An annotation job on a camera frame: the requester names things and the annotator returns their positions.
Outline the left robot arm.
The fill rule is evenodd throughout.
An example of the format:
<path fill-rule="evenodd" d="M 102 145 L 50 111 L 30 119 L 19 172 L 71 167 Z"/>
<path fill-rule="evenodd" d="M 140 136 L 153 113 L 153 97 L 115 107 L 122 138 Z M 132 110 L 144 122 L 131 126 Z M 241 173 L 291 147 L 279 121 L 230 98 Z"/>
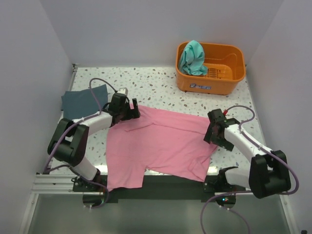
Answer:
<path fill-rule="evenodd" d="M 84 179 L 83 184 L 89 191 L 96 191 L 101 186 L 100 172 L 85 157 L 88 137 L 120 121 L 139 117 L 137 99 L 132 99 L 130 103 L 126 94 L 116 92 L 109 103 L 100 106 L 99 111 L 90 116 L 74 120 L 61 119 L 47 148 L 49 159 L 67 163 Z"/>

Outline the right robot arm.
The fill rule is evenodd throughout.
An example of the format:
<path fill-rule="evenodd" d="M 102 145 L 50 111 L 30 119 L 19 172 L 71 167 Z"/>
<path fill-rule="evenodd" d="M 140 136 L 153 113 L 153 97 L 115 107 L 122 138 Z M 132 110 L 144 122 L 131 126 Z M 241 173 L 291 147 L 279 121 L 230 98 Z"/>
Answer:
<path fill-rule="evenodd" d="M 224 192 L 233 186 L 250 189 L 257 198 L 288 192 L 291 188 L 287 157 L 281 150 L 274 151 L 257 141 L 235 118 L 215 109 L 208 113 L 210 121 L 204 141 L 227 151 L 237 148 L 249 161 L 248 170 L 238 166 L 219 170 L 213 186 Z"/>

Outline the pink t-shirt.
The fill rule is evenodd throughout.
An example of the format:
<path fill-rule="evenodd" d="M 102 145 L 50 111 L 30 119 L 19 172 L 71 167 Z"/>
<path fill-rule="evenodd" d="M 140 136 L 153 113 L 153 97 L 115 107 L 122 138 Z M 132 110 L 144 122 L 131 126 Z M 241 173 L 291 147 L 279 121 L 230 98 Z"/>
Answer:
<path fill-rule="evenodd" d="M 140 106 L 140 117 L 108 131 L 107 189 L 141 188 L 145 171 L 203 182 L 217 146 L 204 141 L 206 117 Z"/>

